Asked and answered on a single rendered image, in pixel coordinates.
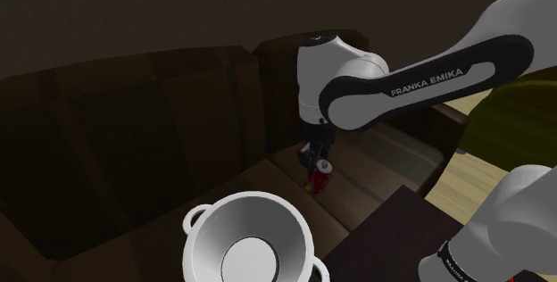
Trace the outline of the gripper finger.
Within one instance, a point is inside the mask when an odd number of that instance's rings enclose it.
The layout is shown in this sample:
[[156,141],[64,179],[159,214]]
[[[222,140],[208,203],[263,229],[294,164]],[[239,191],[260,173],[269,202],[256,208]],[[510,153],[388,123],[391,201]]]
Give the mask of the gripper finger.
[[317,161],[321,158],[322,144],[316,142],[307,142],[298,151],[298,160],[300,164],[307,170],[314,170]]

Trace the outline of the red soda can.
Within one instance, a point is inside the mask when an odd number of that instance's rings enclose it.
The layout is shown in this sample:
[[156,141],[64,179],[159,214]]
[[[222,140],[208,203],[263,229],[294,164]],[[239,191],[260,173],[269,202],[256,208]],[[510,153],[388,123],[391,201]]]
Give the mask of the red soda can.
[[312,195],[320,194],[333,176],[333,166],[325,159],[315,162],[312,170],[308,171],[305,190]]

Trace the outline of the dark brown leather sofa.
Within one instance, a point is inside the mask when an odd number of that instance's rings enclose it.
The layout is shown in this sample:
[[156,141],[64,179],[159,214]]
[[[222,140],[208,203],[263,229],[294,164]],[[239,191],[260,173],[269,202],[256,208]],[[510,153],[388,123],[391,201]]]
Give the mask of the dark brown leather sofa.
[[288,200],[324,257],[399,187],[426,195],[468,119],[446,104],[338,131],[305,192],[308,34],[76,63],[0,81],[0,282],[183,282],[182,221],[246,190]]

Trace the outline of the green round rug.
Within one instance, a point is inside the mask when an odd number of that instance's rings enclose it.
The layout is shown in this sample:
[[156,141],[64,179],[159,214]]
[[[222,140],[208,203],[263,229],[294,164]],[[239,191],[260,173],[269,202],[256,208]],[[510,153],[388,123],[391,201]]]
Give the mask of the green round rug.
[[469,114],[460,148],[494,166],[557,165],[557,67],[492,89]]

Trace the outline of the white two-handled pot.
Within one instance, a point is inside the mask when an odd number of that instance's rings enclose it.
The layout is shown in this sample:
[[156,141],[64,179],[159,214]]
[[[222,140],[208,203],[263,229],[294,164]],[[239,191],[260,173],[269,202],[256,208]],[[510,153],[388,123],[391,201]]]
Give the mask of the white two-handled pot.
[[197,205],[182,229],[185,282],[330,282],[306,220],[277,195],[244,191]]

